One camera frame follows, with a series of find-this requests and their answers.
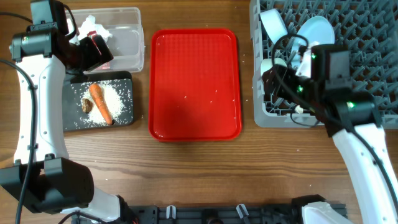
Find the red snack wrapper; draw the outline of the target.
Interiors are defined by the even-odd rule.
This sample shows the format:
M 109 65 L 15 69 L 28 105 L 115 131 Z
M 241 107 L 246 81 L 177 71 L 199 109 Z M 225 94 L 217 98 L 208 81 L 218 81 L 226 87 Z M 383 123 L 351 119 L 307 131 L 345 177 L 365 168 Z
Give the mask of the red snack wrapper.
M 90 31 L 87 34 L 93 42 L 96 48 L 98 49 L 100 55 L 101 65 L 98 67 L 98 70 L 107 70 L 110 69 L 109 62 L 114 58 L 110 49 L 108 48 L 105 40 L 101 35 L 99 35 L 96 31 Z

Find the mint green bowl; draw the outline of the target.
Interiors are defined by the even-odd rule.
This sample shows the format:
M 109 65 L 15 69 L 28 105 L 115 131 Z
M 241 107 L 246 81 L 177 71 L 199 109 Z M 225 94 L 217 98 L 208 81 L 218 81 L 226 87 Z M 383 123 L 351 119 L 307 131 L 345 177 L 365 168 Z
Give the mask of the mint green bowl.
M 274 61 L 276 65 L 282 65 L 284 67 L 287 67 L 286 62 L 281 58 L 275 58 Z M 270 58 L 264 59 L 261 62 L 261 75 L 263 75 L 264 72 L 270 70 L 271 68 L 272 68 L 272 60 Z

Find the white napkin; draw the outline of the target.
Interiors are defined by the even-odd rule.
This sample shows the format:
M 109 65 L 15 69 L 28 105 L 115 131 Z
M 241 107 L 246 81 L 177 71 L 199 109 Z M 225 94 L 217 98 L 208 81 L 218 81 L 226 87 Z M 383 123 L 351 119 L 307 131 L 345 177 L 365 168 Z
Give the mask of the white napkin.
M 69 40 L 69 43 L 79 45 L 79 41 L 85 37 L 94 38 L 97 35 L 102 36 L 104 41 L 108 43 L 114 35 L 108 28 L 108 22 L 111 19 L 109 13 L 83 13 L 74 14 L 76 23 L 76 34 Z

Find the orange carrot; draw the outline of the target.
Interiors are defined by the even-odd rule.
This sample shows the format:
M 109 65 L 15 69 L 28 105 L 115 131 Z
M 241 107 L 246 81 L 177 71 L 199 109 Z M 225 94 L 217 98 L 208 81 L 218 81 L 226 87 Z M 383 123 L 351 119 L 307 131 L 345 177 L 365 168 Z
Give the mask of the orange carrot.
M 99 112 L 101 113 L 102 117 L 104 118 L 106 124 L 112 125 L 113 119 L 111 117 L 109 109 L 104 100 L 104 95 L 103 95 L 101 87 L 96 83 L 91 84 L 89 87 L 89 92 L 90 92 L 90 95 L 91 95 L 93 101 L 95 102 L 95 105 L 97 106 Z

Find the brown food scrap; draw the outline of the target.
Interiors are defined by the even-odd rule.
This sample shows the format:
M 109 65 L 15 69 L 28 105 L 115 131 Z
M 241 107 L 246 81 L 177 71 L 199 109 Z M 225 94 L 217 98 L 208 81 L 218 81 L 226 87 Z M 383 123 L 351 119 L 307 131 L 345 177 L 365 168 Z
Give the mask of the brown food scrap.
M 82 102 L 81 102 L 81 107 L 82 107 L 83 112 L 88 114 L 92 110 L 93 104 L 89 99 L 83 98 Z

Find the white rice pile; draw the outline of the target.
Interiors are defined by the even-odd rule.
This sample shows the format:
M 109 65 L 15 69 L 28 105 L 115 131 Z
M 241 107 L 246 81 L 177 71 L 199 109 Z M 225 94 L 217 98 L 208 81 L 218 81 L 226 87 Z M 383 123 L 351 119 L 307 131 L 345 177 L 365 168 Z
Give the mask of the white rice pile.
M 114 125 L 132 123 L 134 121 L 132 80 L 124 78 L 71 84 L 70 87 L 74 94 L 74 105 L 77 106 L 76 112 L 80 114 L 75 122 L 75 127 L 83 129 L 98 128 L 107 125 L 89 92 L 90 85 L 94 83 L 98 84 L 102 89 L 104 100 L 114 121 Z M 84 113 L 81 107 L 83 98 L 89 99 L 93 104 L 93 108 L 88 114 Z

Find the light blue bowl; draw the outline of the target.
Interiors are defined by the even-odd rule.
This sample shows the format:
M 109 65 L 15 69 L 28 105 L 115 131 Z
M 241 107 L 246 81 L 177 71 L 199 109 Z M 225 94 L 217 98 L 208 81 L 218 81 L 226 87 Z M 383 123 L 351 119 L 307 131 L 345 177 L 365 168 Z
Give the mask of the light blue bowl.
M 270 9 L 260 13 L 262 26 L 273 44 L 287 35 L 287 28 L 277 9 Z

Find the light blue plate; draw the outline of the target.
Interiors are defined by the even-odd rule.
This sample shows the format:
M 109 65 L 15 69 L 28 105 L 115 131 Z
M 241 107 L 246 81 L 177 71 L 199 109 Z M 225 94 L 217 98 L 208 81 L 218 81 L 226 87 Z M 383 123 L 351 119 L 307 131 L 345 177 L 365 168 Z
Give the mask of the light blue plate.
M 313 42 L 318 42 L 319 44 L 335 43 L 335 33 L 333 27 L 328 20 L 322 16 L 315 16 L 307 20 L 298 30 L 298 35 L 305 37 L 310 44 Z M 295 38 L 291 53 L 297 53 L 300 45 L 305 45 L 305 41 Z M 297 53 L 291 61 L 291 66 L 293 68 L 298 68 L 300 63 L 300 55 Z

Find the white plastic spoon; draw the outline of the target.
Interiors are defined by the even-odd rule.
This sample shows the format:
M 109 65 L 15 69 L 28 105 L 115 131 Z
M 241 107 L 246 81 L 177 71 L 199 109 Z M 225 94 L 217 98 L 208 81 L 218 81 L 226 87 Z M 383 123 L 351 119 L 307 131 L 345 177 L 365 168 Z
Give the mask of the white plastic spoon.
M 294 111 L 298 114 L 302 114 L 304 112 L 304 109 L 299 105 L 295 105 Z

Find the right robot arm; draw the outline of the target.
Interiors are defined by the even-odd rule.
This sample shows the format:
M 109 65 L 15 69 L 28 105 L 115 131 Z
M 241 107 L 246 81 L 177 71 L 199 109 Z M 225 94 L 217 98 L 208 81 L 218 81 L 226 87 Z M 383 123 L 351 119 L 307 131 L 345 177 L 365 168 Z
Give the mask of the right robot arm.
M 311 111 L 325 125 L 348 169 L 364 223 L 397 223 L 397 177 L 376 100 L 356 91 L 344 45 L 302 46 L 309 76 L 280 65 L 262 75 L 266 92 Z

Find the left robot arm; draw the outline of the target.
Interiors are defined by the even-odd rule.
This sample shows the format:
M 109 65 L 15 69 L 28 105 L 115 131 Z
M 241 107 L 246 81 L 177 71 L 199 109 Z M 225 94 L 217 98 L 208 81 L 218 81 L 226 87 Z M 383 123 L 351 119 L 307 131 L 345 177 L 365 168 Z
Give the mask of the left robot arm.
M 96 188 L 84 165 L 68 156 L 63 135 L 66 74 L 82 76 L 113 59 L 100 35 L 74 44 L 77 25 L 60 1 L 32 1 L 29 27 L 14 35 L 7 64 L 21 91 L 20 130 L 13 166 L 1 170 L 1 186 L 32 213 L 78 216 L 97 223 L 137 223 L 124 199 Z

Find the black waste tray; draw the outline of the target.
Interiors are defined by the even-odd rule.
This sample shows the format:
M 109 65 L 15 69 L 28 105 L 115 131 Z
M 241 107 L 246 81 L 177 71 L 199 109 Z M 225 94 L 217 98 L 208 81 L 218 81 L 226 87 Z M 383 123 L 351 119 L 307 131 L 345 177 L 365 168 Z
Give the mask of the black waste tray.
M 113 119 L 111 127 L 127 126 L 134 122 L 132 76 L 127 71 L 67 75 L 62 92 L 64 131 L 108 128 L 96 105 L 89 113 L 83 111 L 84 100 L 92 101 L 90 85 L 101 87 L 104 101 Z

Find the grey dishwasher rack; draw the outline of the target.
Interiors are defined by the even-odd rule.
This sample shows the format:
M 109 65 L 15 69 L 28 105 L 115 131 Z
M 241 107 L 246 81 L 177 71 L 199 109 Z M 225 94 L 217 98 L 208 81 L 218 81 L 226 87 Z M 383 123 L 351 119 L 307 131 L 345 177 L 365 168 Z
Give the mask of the grey dishwasher rack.
M 288 32 L 297 33 L 309 19 L 324 17 L 332 26 L 336 44 L 351 52 L 354 89 L 371 93 L 386 129 L 397 128 L 397 1 L 261 1 L 249 5 L 254 52 L 252 78 L 254 121 L 262 128 L 304 128 L 316 118 L 308 111 L 293 112 L 295 104 L 265 94 L 261 62 L 274 46 L 260 14 L 277 9 Z

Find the clear plastic bin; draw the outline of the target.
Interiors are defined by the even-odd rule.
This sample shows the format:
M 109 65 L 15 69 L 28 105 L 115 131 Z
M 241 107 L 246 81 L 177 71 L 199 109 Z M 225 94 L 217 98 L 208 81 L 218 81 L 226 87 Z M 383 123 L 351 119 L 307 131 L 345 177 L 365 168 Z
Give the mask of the clear plastic bin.
M 136 7 L 114 7 L 102 9 L 78 9 L 67 12 L 68 28 L 73 30 L 71 18 L 74 14 L 109 13 L 111 19 L 108 28 L 114 35 L 108 40 L 113 59 L 109 62 L 110 69 L 94 69 L 94 73 L 129 71 L 140 72 L 144 67 L 144 31 L 141 22 L 141 12 Z

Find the red serving tray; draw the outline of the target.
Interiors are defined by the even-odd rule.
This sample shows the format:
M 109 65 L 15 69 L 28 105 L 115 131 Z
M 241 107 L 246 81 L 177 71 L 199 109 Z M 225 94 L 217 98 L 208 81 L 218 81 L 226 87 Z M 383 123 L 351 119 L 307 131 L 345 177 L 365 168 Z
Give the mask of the red serving tray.
M 162 29 L 150 48 L 152 137 L 163 142 L 236 138 L 243 122 L 235 34 L 225 28 Z

